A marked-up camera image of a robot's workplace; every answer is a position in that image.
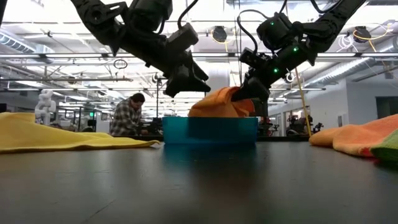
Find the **ceiling light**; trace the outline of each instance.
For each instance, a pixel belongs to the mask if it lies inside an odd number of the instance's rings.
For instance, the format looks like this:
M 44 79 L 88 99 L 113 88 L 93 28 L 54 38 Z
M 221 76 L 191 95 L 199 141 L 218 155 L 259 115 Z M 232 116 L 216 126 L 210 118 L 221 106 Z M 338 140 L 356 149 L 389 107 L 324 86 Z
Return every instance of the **ceiling light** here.
M 0 58 L 40 58 L 38 54 L 1 54 Z
M 326 90 L 326 88 L 302 88 L 305 91 L 317 91 L 317 90 Z
M 39 89 L 35 88 L 6 88 L 8 91 L 38 91 Z
M 43 87 L 45 85 L 38 83 L 38 82 L 33 82 L 33 81 L 16 81 L 17 83 L 23 84 L 23 85 L 29 85 L 32 87 Z
M 74 100 L 88 100 L 88 98 L 84 96 L 68 96 L 69 98 L 72 98 Z
M 79 88 L 79 91 L 105 91 L 107 88 Z
M 284 104 L 284 103 L 287 103 L 287 102 L 268 102 L 268 104 Z
M 101 58 L 101 54 L 47 54 L 48 58 Z
M 362 57 L 398 57 L 398 53 L 363 53 Z
M 228 53 L 192 53 L 192 57 L 228 57 Z
M 61 93 L 57 93 L 57 92 L 53 92 L 53 94 L 56 95 L 56 96 L 65 96 L 65 95 L 63 95 Z
M 44 89 L 44 90 L 52 90 L 52 91 L 73 91 L 74 89 L 67 89 L 67 88 L 65 88 L 65 89 L 62 89 L 62 88 L 59 88 L 59 89 L 48 89 L 48 88 L 46 88 L 46 89 Z
M 355 53 L 319 53 L 322 57 L 354 57 Z
M 113 108 L 111 105 L 100 105 L 100 107 L 103 107 L 103 108 Z
M 287 88 L 270 88 L 269 90 L 283 91 L 283 90 L 287 90 Z

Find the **table surface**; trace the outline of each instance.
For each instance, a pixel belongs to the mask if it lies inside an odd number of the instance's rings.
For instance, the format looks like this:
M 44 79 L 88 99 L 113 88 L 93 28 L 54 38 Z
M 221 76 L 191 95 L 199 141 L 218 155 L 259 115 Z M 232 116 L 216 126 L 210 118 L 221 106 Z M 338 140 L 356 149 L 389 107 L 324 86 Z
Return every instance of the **table surface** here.
M 0 223 L 397 223 L 398 169 L 308 146 L 0 155 Z

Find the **cable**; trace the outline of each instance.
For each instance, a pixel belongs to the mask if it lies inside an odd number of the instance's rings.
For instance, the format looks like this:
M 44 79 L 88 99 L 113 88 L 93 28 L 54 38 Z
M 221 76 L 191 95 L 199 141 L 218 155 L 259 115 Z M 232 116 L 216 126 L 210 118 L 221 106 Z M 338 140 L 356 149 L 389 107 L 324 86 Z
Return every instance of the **cable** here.
M 166 20 L 163 19 L 163 20 L 162 20 L 162 24 L 160 25 L 160 29 L 159 29 L 159 31 L 157 31 L 156 34 L 161 34 L 161 33 L 163 32 L 164 24 L 165 24 L 165 23 L 166 23 Z
M 285 7 L 286 7 L 286 16 L 289 18 L 289 11 L 287 10 L 287 6 L 285 6 Z M 294 68 L 294 71 L 296 73 L 298 89 L 300 90 L 301 102 L 303 104 L 303 110 L 304 110 L 304 115 L 305 115 L 305 121 L 306 121 L 306 124 L 307 124 L 308 135 L 311 137 L 312 132 L 311 132 L 311 127 L 310 127 L 310 121 L 308 120 L 307 106 L 305 105 L 304 92 L 303 92 L 303 90 L 301 88 L 299 71 L 297 70 L 297 67 Z
M 334 4 L 332 7 L 330 7 L 330 8 L 328 8 L 328 9 L 325 9 L 325 10 L 321 10 L 319 7 L 318 7 L 318 4 L 315 2 L 315 0 L 310 0 L 311 1 L 311 3 L 312 3 L 312 6 L 315 8 L 315 10 L 319 13 L 319 14 L 324 14 L 324 13 L 327 13 L 327 12 L 330 12 L 330 11 L 332 11 L 332 10 L 334 10 L 337 6 L 339 6 L 344 0 L 339 0 L 336 4 Z
M 348 49 L 354 44 L 354 39 L 352 36 L 341 36 L 340 39 L 338 40 L 338 45 L 341 47 L 339 50 L 336 52 L 341 52 L 342 50 Z
M 232 4 L 233 4 L 234 10 L 235 10 L 235 1 L 232 1 Z M 239 52 L 239 48 L 238 48 L 238 33 L 236 32 L 237 28 L 236 28 L 236 18 L 235 17 L 234 17 L 234 28 L 235 28 L 236 52 Z M 238 58 L 238 69 L 239 69 L 239 82 L 240 82 L 240 85 L 242 85 L 242 69 L 241 69 L 242 67 L 241 67 L 241 65 L 239 63 L 239 56 L 237 56 L 237 58 Z
M 196 4 L 198 1 L 199 1 L 199 0 L 193 0 L 193 2 L 181 13 L 181 15 L 180 15 L 180 17 L 178 18 L 178 21 L 177 21 L 178 29 L 181 29 L 181 28 L 182 28 L 182 26 L 181 26 L 182 18 L 186 15 L 186 13 L 188 13 L 189 10 L 191 10 L 191 8 L 192 8 L 193 6 L 195 6 L 195 4 Z
M 242 26 L 242 24 L 241 24 L 241 14 L 242 13 L 244 13 L 244 12 L 256 12 L 256 13 L 258 13 L 258 14 L 260 14 L 260 15 L 262 15 L 264 18 L 266 18 L 266 19 L 269 19 L 269 17 L 267 17 L 266 15 L 264 15 L 262 12 L 260 12 L 260 11 L 257 11 L 257 10 L 254 10 L 254 9 L 246 9 L 246 10 L 243 10 L 243 11 L 241 11 L 240 13 L 239 13 L 239 15 L 238 15 L 238 18 L 236 18 L 236 22 L 238 23 L 238 26 L 239 26 L 239 28 L 247 35 L 247 36 L 249 36 L 250 37 L 250 39 L 253 41 L 253 43 L 254 43 L 254 50 L 253 50 L 253 53 L 254 54 L 256 54 L 257 53 L 257 50 L 258 50 L 258 45 L 257 45 L 257 41 L 255 40 L 255 38 Z
M 373 51 L 377 52 L 377 51 L 376 51 L 376 48 L 375 48 L 374 45 L 373 45 L 373 43 L 372 43 L 371 41 L 369 41 L 369 43 L 371 44 L 371 47 L 372 47 Z M 353 45 L 353 48 L 355 49 L 355 51 L 359 52 L 358 49 L 357 49 L 354 45 Z M 365 62 L 365 64 L 366 64 L 366 66 L 368 66 L 368 68 L 369 68 L 376 76 L 379 75 L 379 74 L 377 74 L 377 72 L 376 72 L 375 70 L 373 70 L 372 67 L 370 67 L 370 65 L 369 65 L 367 62 Z M 391 73 L 391 74 L 392 74 L 392 76 L 393 76 L 395 79 L 398 80 L 398 78 L 397 78 L 393 73 Z M 388 83 L 388 84 L 390 84 L 390 86 L 392 86 L 392 87 L 398 89 L 398 87 L 396 87 L 395 85 L 393 85 L 393 84 L 391 84 L 391 83 Z
M 287 0 L 284 1 L 279 13 L 282 13 L 282 11 L 285 9 L 285 7 L 287 8 L 286 4 L 287 4 Z
M 354 35 L 354 37 L 359 38 L 361 40 L 377 40 L 377 39 L 380 39 L 382 37 L 385 37 L 389 33 L 389 28 L 390 28 L 390 25 L 387 25 L 387 29 L 386 29 L 386 31 L 385 31 L 385 33 L 383 35 L 380 35 L 378 37 L 373 37 L 373 38 L 360 37 L 360 36 L 356 35 L 356 30 L 353 32 L 353 35 Z

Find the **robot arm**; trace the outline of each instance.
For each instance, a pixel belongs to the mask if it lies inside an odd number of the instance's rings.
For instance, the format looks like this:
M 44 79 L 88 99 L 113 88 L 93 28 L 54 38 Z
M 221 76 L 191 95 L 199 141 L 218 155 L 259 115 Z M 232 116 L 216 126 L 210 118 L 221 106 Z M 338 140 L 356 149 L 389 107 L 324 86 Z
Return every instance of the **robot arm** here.
M 168 79 L 165 94 L 174 97 L 180 91 L 210 91 L 206 73 L 187 52 L 198 42 L 197 33 L 185 24 L 169 38 L 160 35 L 173 9 L 172 0 L 133 0 L 103 4 L 100 0 L 71 0 L 86 28 L 116 56 L 124 49 L 163 71 Z M 121 16 L 124 23 L 115 18 Z M 154 33 L 160 26 L 160 32 Z
M 234 93 L 233 101 L 260 98 L 267 101 L 269 88 L 280 78 L 308 61 L 312 66 L 318 53 L 327 51 L 347 23 L 348 19 L 366 0 L 341 0 L 332 10 L 311 23 L 291 23 L 283 13 L 275 13 L 258 28 L 257 34 L 264 45 L 279 50 L 273 56 L 244 49 L 239 60 L 251 68 L 246 73 L 241 89 Z

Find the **blue plastic basin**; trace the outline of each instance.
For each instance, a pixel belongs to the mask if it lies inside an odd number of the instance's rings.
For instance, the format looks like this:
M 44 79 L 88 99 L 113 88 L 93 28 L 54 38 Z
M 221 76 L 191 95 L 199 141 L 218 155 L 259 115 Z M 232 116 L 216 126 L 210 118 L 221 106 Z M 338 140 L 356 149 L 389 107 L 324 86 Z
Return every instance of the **blue plastic basin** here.
M 166 144 L 254 144 L 257 118 L 164 117 Z

